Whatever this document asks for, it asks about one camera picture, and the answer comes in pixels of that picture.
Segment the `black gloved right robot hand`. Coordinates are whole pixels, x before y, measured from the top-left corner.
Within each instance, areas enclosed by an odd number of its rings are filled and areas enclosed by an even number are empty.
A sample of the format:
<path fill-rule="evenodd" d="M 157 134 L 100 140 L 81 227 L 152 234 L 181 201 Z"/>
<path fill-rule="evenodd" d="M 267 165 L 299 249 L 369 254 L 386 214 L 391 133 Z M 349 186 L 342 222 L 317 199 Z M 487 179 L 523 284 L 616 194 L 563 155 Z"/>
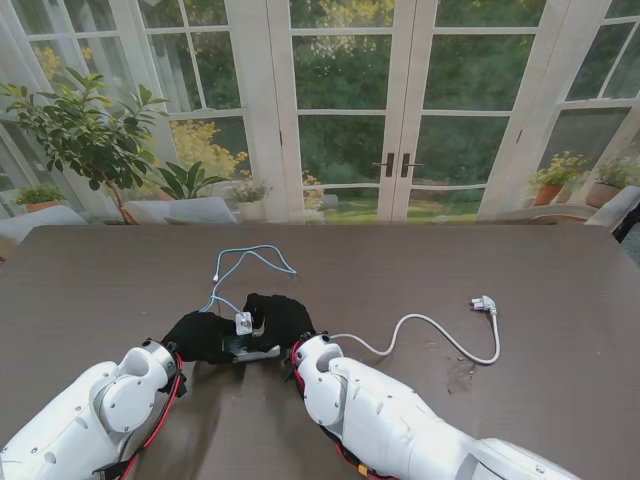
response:
<path fill-rule="evenodd" d="M 244 311 L 251 314 L 257 329 L 263 329 L 261 336 L 247 340 L 248 350 L 268 352 L 279 346 L 286 351 L 305 334 L 316 333 L 306 307 L 283 295 L 249 294 Z"/>

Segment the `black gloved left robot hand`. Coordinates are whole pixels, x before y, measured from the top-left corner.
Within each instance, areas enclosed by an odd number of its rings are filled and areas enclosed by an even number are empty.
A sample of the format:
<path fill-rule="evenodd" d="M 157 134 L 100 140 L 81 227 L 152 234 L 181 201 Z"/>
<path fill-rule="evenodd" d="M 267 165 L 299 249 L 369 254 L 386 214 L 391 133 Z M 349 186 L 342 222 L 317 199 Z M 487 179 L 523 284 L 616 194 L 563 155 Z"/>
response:
<path fill-rule="evenodd" d="M 183 316 L 161 344 L 184 362 L 230 364 L 236 356 L 223 349 L 223 341 L 236 335 L 235 322 L 211 312 L 194 311 Z"/>

